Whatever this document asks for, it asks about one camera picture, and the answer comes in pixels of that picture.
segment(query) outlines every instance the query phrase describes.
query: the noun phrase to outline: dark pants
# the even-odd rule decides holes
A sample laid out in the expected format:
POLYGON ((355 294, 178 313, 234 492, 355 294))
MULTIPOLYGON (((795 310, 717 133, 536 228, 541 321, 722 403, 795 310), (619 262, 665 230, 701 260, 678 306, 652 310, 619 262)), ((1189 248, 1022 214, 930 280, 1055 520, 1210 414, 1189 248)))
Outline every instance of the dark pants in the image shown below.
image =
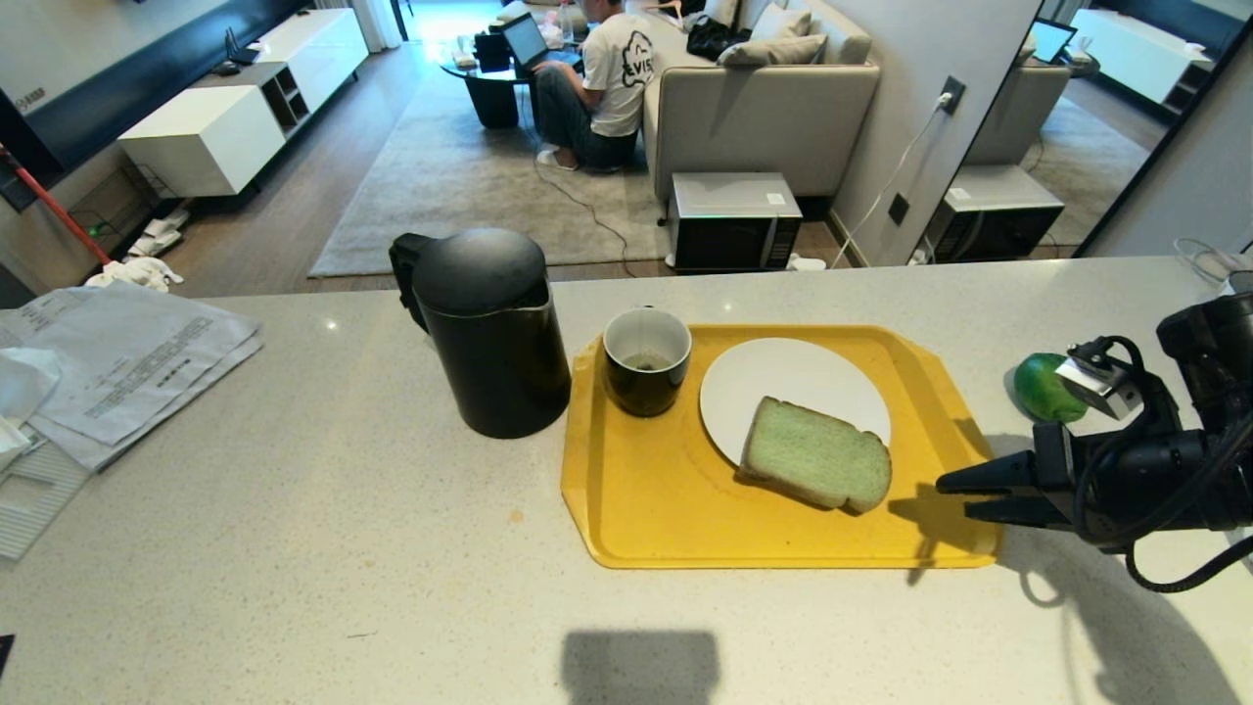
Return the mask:
POLYGON ((611 169, 630 162, 635 135, 603 136, 591 131, 591 115, 570 79, 560 69, 548 68, 535 75, 535 128, 558 147, 569 147, 584 165, 611 169))

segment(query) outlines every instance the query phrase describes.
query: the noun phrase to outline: man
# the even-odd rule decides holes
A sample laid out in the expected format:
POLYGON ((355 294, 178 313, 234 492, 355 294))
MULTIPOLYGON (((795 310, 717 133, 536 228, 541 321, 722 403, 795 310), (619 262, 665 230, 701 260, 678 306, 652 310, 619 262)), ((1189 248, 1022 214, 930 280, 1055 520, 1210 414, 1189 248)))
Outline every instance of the man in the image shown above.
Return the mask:
POLYGON ((653 79, 648 23, 623 13, 623 0, 583 0, 589 23, 600 23, 583 43, 584 76, 560 61, 536 68, 538 128, 555 149, 535 158, 574 170, 616 169, 635 152, 644 86, 653 79))

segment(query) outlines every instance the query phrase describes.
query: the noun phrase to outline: white cabinet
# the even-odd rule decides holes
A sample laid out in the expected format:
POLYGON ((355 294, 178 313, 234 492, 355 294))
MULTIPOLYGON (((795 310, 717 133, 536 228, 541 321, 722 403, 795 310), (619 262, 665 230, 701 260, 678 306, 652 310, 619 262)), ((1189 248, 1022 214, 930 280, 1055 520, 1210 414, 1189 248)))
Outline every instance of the white cabinet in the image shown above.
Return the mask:
POLYGON ((309 111, 318 109, 366 60, 366 40, 352 10, 296 15, 257 40, 257 61, 282 61, 291 69, 309 111))
POLYGON ((367 54, 352 10, 294 15, 258 41, 258 65, 232 79, 202 80, 118 138, 175 195, 243 190, 367 54), (214 85, 237 81, 247 85, 214 85))
POLYGON ((118 139, 179 197, 239 193, 284 142, 256 85, 189 88, 118 139))
POLYGON ((1170 94, 1195 93, 1194 81, 1184 80, 1189 68, 1208 70, 1213 61, 1188 49, 1178 36, 1111 10, 1079 10, 1071 24, 1081 38, 1091 38, 1088 53, 1100 61, 1100 73, 1154 103, 1175 106, 1170 94))

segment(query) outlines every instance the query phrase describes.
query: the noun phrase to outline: broom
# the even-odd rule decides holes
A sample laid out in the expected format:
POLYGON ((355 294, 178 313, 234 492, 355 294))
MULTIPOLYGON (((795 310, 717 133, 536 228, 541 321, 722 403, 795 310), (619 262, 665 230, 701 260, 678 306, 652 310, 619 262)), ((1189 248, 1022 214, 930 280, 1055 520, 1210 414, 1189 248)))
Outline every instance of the broom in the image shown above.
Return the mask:
POLYGON ((69 228, 74 237, 76 237, 79 242, 81 242, 83 245, 100 260, 100 264, 104 267, 104 273, 88 279, 88 284, 108 286, 113 280, 122 279, 147 286, 149 288, 155 288, 158 291, 168 291, 169 286, 167 284, 167 279, 175 283, 180 283, 183 280, 183 277, 175 274, 169 265, 165 264, 165 262, 162 262, 155 257, 137 257, 125 263, 114 260, 113 257, 109 257, 109 254, 101 249, 99 244, 96 244, 95 239, 91 239, 91 235, 83 229, 83 225, 80 225, 78 220, 71 218, 70 214, 65 212, 65 208, 56 202, 56 198, 53 198, 53 194, 40 185, 35 177, 31 175, 31 173, 28 172, 20 162, 18 162, 18 158, 13 154, 13 152, 9 152, 9 149, 5 148, 4 143, 0 143, 0 158, 5 160, 15 174, 18 174, 18 178, 26 184, 26 188, 35 192, 35 195, 38 195, 39 199, 48 205, 48 209, 51 210, 53 214, 55 214, 56 218, 65 224, 65 227, 69 228))

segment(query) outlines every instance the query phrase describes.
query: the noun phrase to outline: laptop screen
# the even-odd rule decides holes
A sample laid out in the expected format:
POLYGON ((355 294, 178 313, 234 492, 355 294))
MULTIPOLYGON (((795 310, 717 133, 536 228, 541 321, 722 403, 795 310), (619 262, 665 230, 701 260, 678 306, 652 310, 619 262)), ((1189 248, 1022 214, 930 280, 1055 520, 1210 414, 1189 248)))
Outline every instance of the laptop screen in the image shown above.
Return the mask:
POLYGON ((505 25, 501 30, 509 49, 514 53, 517 63, 526 65, 540 54, 548 51, 548 44, 540 36, 540 28, 535 24, 535 18, 523 15, 505 25))
POLYGON ((1075 35, 1075 28, 1045 23, 1036 20, 1031 23, 1031 33, 1035 34, 1035 58, 1045 64, 1058 60, 1061 50, 1070 44, 1070 38, 1075 35))

